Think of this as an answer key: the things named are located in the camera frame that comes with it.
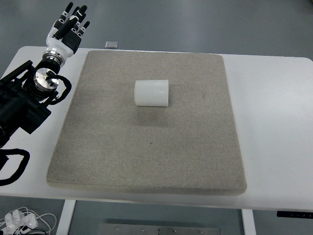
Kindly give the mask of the white-black robot hand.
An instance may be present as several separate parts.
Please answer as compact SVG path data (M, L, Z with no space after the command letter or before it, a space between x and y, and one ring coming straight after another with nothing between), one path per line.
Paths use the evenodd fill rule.
M46 38L49 51L55 51L63 58L69 58L76 53L89 21L83 22L86 17L87 6L77 6L72 10L70 2L59 19L55 21Z

